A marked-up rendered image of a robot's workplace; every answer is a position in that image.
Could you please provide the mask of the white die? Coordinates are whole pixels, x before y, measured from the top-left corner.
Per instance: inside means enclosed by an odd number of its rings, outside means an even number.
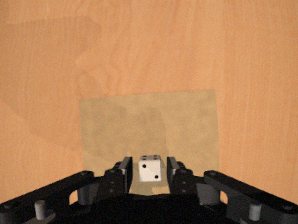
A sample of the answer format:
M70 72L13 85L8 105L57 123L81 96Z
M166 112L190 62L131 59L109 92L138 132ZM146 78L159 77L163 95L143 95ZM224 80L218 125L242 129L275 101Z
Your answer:
M139 173L141 182L161 181L160 155L141 155L139 160Z

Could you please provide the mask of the tan square mat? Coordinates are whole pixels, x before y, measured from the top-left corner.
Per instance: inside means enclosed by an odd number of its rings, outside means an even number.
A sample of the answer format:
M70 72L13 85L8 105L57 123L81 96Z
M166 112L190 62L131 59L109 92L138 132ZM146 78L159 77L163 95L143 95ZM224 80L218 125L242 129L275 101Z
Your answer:
M84 167L95 177L133 158L130 194L169 194L167 157L195 176L219 167L216 89L79 100ZM160 155L162 180L141 182L141 155Z

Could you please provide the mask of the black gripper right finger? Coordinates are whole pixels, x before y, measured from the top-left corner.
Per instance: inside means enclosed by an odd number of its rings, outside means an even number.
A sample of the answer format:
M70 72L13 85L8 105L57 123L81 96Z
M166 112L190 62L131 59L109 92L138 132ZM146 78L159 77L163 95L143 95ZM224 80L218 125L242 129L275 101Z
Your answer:
M167 157L167 182L166 211L200 216L202 204L240 224L298 224L297 204L215 170L193 177L174 156ZM221 191L227 204L220 200Z

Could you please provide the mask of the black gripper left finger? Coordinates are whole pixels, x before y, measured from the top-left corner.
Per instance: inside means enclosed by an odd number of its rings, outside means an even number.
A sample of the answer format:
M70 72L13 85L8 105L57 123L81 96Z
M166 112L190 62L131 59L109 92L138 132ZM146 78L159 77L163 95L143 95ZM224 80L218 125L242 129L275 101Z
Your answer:
M47 224L89 206L90 212L125 209L124 193L129 193L132 179L132 157L124 157L104 176L94 177L87 170L75 173L1 203L0 224ZM70 195L76 190L78 201L70 205Z

